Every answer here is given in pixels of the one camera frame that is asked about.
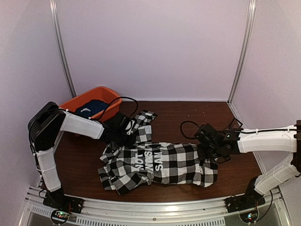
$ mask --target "white wall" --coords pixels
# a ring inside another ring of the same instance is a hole
[[[301,2],[258,0],[253,34],[234,106],[250,128],[301,119]],[[286,153],[261,153],[267,170]],[[301,179],[281,186],[293,225],[300,225]]]
[[[0,3],[0,225],[16,225],[38,174],[27,123],[48,101],[70,99],[48,0]]]
[[[248,0],[60,0],[77,94],[104,85],[142,100],[227,100]]]

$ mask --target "robotic arm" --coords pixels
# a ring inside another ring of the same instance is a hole
[[[102,123],[60,109],[54,102],[47,103],[28,124],[32,154],[47,190],[44,205],[65,212],[80,213],[83,203],[82,199],[64,195],[56,171],[54,146],[60,131],[88,136],[106,143],[131,146],[135,136],[127,131],[130,131],[133,125],[131,119],[121,113]]]
[[[289,155],[269,172],[253,178],[244,195],[226,199],[228,212],[253,208],[263,195],[292,177],[301,174],[301,120],[278,129],[238,129],[217,131],[203,125],[194,135],[200,142],[200,159],[223,157],[256,151],[285,151]]]

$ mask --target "orange basket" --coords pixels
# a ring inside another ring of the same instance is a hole
[[[112,100],[114,100],[117,97],[119,97],[119,95],[114,90],[106,88],[104,86],[99,86],[71,99],[70,101],[64,103],[60,107],[75,112],[77,108],[83,106],[91,100],[102,100],[109,104]],[[113,117],[119,111],[119,106],[121,102],[122,99],[118,99],[115,101],[115,103],[109,106],[102,118],[100,119],[100,121],[106,121],[107,119]],[[91,118],[99,119],[102,113],[103,111],[93,115]]]

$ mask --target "brown wood surface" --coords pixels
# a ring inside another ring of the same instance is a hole
[[[120,111],[129,115],[134,108],[133,102],[124,102]],[[211,123],[215,128],[223,129],[233,118],[226,103],[139,102],[138,112],[143,109],[158,114],[151,123],[154,142],[194,142],[183,138],[179,131],[179,125],[184,120],[198,124]],[[185,125],[184,129],[187,135],[192,136],[197,128]],[[253,154],[241,154],[220,164],[217,182],[207,188],[153,183],[119,195],[116,191],[105,191],[97,173],[97,169],[104,166],[99,159],[104,147],[105,143],[98,140],[64,134],[55,153],[55,161],[66,194],[122,202],[193,201],[243,193],[249,180],[260,174]]]

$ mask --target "checkered pattern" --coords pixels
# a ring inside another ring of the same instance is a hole
[[[207,187],[217,180],[215,160],[199,161],[197,145],[151,143],[154,113],[142,111],[136,117],[133,133],[137,135],[133,148],[113,148],[108,145],[101,160],[106,166],[99,169],[105,190],[125,194],[141,184],[152,181],[162,184],[196,184]]]

